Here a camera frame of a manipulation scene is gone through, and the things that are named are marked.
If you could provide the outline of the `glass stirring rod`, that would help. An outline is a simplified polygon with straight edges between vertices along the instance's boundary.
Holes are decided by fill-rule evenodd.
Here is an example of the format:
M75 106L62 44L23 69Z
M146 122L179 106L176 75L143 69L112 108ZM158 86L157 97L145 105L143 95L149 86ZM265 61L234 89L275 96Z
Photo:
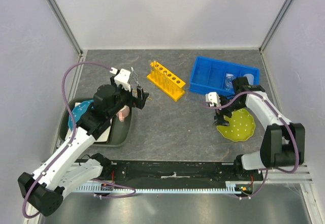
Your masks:
M152 78L155 75L155 61L149 61L149 65L150 65L150 77Z

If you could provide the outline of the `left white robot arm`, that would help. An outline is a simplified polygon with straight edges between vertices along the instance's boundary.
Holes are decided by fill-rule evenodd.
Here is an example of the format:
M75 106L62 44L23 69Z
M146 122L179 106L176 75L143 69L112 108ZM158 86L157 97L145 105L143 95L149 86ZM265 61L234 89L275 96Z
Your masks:
M110 160L100 153L70 171L78 156L91 146L110 126L111 119L123 109L143 109L149 92L137 87L137 94L122 85L102 85L97 89L86 112L73 122L73 131L54 154L33 173L22 173L18 185L24 198L22 211L25 218L37 214L49 216L76 188L90 180L106 180L111 176ZM27 204L37 214L26 213Z

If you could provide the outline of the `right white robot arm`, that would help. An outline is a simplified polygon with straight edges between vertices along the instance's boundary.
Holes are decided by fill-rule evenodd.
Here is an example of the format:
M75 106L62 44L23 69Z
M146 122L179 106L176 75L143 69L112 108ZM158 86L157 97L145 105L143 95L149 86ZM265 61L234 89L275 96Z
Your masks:
M304 162L304 126L286 118L269 100L261 85L249 84L247 77L238 77L232 84L235 92L232 98L216 92L205 95L208 108L215 110L215 123L229 126L225 117L231 117L233 112L247 108L265 130L259 151L236 157L232 168L233 176L244 180L252 170L264 169L293 174Z

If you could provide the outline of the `green dotted plate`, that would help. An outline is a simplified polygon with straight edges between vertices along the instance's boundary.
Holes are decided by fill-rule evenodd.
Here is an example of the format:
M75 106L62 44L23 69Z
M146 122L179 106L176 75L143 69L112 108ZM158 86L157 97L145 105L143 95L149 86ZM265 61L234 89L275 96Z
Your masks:
M256 127L255 121L246 109L234 111L231 117L225 116L224 118L229 122L229 126L216 126L224 138L233 142L244 142L253 136Z

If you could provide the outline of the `metal crucible tongs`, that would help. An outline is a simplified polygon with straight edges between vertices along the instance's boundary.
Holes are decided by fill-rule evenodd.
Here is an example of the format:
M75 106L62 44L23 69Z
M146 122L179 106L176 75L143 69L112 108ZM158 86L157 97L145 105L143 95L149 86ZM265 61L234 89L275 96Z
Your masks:
M135 81L136 85L137 85L137 89L140 89L140 83L139 83L139 79L138 79L138 74L135 72L134 68L131 67L131 74L132 74L132 78Z

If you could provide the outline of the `pink small cup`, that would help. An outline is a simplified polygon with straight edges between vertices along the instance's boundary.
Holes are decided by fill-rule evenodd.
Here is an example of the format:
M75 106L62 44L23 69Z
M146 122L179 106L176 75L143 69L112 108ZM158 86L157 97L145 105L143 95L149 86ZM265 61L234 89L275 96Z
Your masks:
M129 106L124 106L122 109L120 109L116 116L118 117L120 122L124 122L124 120L128 117L130 113L130 108Z

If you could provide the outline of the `yellow test tube rack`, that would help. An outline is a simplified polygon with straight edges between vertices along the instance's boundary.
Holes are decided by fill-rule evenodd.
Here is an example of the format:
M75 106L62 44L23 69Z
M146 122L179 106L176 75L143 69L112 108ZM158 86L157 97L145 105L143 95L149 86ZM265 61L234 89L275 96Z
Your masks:
M150 63L150 67L147 79L177 102L185 94L186 83L156 60Z

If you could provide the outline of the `clear glass beaker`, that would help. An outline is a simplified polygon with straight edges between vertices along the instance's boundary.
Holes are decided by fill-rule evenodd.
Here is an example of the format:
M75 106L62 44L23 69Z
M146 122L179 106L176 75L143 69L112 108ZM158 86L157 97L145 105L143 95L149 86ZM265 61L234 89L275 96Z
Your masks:
M233 80L236 79L236 76L230 73L225 74L224 79L224 89L225 90L233 90Z

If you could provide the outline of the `blue plastic bin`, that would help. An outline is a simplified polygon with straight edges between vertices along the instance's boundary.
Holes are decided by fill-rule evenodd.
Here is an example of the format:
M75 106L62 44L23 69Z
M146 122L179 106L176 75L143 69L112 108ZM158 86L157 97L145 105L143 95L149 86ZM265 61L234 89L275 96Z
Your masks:
M226 73L233 74L236 78L250 73L255 77L254 85L259 85L260 82L260 70L258 68L198 56L191 72L189 90L203 95L213 91L224 96L232 95L234 89L230 91L224 89Z

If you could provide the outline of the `dark green tray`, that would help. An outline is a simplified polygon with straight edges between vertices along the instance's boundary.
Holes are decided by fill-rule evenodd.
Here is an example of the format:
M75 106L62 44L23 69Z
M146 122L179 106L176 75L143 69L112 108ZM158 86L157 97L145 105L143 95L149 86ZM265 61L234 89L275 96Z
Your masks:
M82 102L83 100L92 100L92 98L76 98L69 102L69 107L72 110L72 102ZM65 109L63 116L60 121L59 129L58 129L58 138L61 143L63 143L66 139L64 136L68 131L68 126L66 125L68 121L68 111ZM109 134L109 139L106 143L95 143L94 146L102 146L102 147L119 147L122 146L125 142L130 126L132 124L132 111L128 117L124 120L124 122L120 122L117 116L114 116L111 120L111 130Z

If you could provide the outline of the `plastic wash bottle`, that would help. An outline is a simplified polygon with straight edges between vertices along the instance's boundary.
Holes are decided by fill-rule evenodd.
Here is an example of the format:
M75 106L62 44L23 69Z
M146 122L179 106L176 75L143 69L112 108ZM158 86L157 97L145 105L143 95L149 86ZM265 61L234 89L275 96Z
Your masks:
M253 85L253 84L254 84L254 79L255 79L255 77L254 77L253 74L246 73L246 74L244 74L243 76L247 78L248 83L249 83L250 85Z

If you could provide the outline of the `blue dotted plate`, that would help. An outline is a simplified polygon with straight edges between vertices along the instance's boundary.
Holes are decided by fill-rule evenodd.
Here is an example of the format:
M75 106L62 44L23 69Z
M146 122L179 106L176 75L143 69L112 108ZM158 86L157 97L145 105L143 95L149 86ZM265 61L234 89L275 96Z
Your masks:
M74 117L75 123L78 122L78 120L81 118L81 116L87 111L89 105L93 103L93 100L87 100L87 101L83 101L80 103L75 103L74 108L71 110L72 115ZM70 131L73 130L73 121L72 121L72 117L69 115L69 119L68 119L68 127L70 129Z

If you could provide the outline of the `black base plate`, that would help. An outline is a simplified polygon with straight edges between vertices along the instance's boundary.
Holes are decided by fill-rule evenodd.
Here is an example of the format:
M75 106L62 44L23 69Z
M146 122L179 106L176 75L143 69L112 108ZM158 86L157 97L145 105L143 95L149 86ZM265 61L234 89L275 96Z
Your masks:
M132 188L224 187L227 181L262 181L257 170L239 171L232 163L114 160L103 168L100 180Z

